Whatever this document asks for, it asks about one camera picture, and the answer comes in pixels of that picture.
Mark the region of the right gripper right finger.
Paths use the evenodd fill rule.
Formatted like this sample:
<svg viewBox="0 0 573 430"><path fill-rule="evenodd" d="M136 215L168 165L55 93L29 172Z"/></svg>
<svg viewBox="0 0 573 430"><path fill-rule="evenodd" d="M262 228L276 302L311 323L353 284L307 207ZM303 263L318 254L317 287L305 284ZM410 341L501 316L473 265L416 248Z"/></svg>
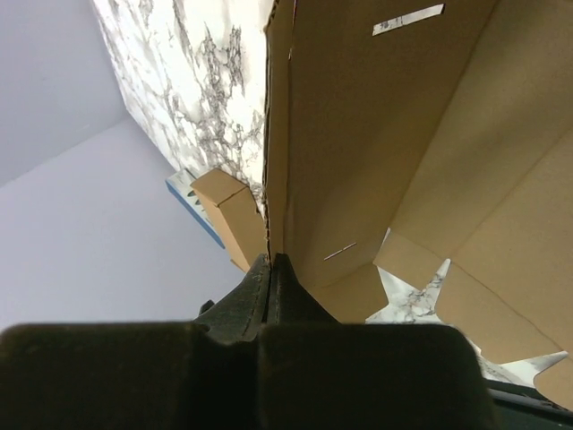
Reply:
<svg viewBox="0 0 573 430"><path fill-rule="evenodd" d="M270 266L265 323L338 324L338 321L299 283L289 257L276 254Z"/></svg>

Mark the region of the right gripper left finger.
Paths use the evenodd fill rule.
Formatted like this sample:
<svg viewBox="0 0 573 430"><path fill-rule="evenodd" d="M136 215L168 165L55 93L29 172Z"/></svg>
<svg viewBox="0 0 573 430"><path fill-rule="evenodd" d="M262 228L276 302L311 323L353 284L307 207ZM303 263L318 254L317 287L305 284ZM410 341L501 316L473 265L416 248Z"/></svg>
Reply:
<svg viewBox="0 0 573 430"><path fill-rule="evenodd" d="M266 319L270 263L259 255L243 280L226 296L193 320L209 337L222 344L252 341Z"/></svg>

